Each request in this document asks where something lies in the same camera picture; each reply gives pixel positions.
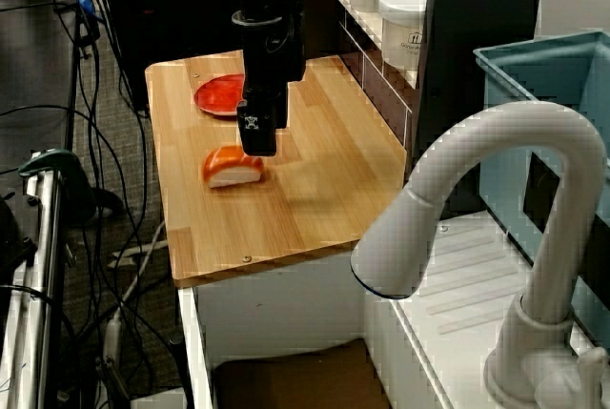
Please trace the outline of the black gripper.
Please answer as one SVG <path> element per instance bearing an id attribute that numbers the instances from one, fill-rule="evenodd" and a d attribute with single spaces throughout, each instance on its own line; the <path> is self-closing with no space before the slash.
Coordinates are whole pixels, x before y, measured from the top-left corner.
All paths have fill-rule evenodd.
<path id="1" fill-rule="evenodd" d="M 275 156 L 275 129 L 287 127 L 287 84 L 301 81 L 304 75 L 302 18 L 246 19 L 239 22 L 239 30 L 245 99 L 237 105 L 236 114 L 242 148 L 251 156 Z M 271 104 L 255 102 L 263 98 L 274 98 L 274 110 Z"/>

